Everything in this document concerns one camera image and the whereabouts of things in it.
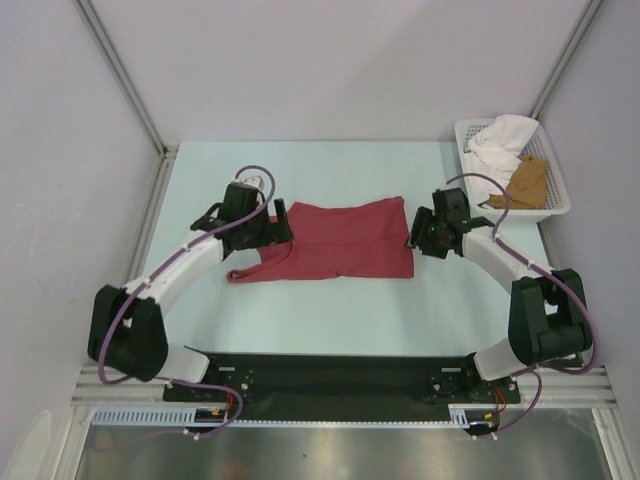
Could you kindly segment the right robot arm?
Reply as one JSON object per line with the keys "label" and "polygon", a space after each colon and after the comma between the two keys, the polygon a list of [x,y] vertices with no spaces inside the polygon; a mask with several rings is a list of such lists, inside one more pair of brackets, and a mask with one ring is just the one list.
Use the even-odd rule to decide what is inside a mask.
{"label": "right robot arm", "polygon": [[554,270],[510,245],[499,224],[473,217],[460,188],[437,190],[433,207],[420,207],[407,241],[421,254],[444,259],[451,252],[482,268],[510,295],[506,337],[469,356],[461,376],[463,393],[484,401],[497,380],[545,365],[581,374],[589,366],[568,369],[562,360],[596,350],[582,279],[572,269]]}

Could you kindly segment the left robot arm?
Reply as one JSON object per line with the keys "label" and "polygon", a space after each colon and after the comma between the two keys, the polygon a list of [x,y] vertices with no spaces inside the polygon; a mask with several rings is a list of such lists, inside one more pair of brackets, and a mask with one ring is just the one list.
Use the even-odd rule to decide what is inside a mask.
{"label": "left robot arm", "polygon": [[126,379],[178,380],[199,399],[214,397],[220,374],[209,368],[206,354],[170,344],[165,317],[201,276],[231,254],[292,238],[284,201],[263,194],[259,178],[229,183],[223,200],[191,224],[178,250],[152,273],[97,292],[89,357],[101,370],[113,368]]}

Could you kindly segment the red tank top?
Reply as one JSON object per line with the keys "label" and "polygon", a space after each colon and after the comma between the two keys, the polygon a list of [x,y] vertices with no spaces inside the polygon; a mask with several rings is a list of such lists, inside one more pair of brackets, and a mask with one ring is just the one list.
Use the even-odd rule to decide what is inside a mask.
{"label": "red tank top", "polygon": [[294,238],[258,250],[260,262],[231,270],[232,284],[339,277],[411,279],[412,251],[404,199],[385,198],[357,207],[322,208],[296,202],[288,210]]}

